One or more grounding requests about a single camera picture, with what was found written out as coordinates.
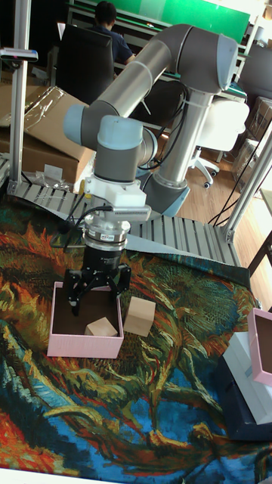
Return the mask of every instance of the white box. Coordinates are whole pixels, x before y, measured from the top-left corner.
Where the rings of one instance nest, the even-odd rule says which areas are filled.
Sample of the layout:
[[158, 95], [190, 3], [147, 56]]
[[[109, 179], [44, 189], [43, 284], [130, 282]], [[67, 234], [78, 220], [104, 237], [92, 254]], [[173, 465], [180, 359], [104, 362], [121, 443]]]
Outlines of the white box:
[[272, 422], [272, 387], [252, 378], [248, 332], [234, 333], [223, 356], [256, 423]]

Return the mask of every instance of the open pink box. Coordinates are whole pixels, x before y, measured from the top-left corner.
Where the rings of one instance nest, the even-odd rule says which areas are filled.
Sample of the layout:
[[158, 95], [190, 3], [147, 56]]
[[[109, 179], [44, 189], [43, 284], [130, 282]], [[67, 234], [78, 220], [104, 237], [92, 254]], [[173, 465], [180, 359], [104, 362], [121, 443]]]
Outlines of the open pink box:
[[253, 308], [247, 320], [253, 380], [272, 386], [272, 313]]
[[[82, 298], [79, 316], [74, 316], [62, 288], [63, 282], [54, 283], [48, 356], [117, 358], [124, 340], [119, 297], [112, 300], [109, 287], [93, 289]], [[103, 316], [118, 330], [118, 336], [84, 335], [86, 325]]]

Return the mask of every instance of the label sticker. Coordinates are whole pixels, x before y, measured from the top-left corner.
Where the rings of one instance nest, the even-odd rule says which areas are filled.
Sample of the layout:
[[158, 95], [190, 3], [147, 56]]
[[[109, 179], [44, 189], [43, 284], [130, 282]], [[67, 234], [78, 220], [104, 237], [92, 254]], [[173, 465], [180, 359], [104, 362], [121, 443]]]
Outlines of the label sticker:
[[107, 240], [108, 242], [113, 242], [114, 241], [114, 235], [101, 234], [100, 239], [101, 240]]

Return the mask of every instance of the black chair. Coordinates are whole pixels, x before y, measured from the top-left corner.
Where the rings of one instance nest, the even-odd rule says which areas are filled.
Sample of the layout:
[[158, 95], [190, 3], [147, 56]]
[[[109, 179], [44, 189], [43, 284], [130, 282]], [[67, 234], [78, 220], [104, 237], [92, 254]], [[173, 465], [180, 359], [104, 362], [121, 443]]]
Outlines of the black chair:
[[159, 79], [144, 99], [151, 114], [140, 103], [130, 117], [143, 123], [165, 126], [174, 116], [183, 92], [184, 88], [179, 81], [162, 81]]
[[112, 38], [66, 25], [57, 58], [56, 85], [91, 104], [113, 81]]
[[272, 49], [253, 44], [237, 84], [246, 92], [250, 109], [258, 96], [272, 99]]

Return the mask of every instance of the green wall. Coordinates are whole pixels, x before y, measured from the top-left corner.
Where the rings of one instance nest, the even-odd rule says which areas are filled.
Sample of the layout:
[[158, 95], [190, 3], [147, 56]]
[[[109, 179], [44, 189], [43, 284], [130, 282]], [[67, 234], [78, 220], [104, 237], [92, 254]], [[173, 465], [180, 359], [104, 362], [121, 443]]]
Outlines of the green wall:
[[188, 23], [214, 33], [223, 33], [238, 43], [249, 22], [249, 14], [204, 0], [111, 0], [117, 10], [139, 15], [143, 20]]

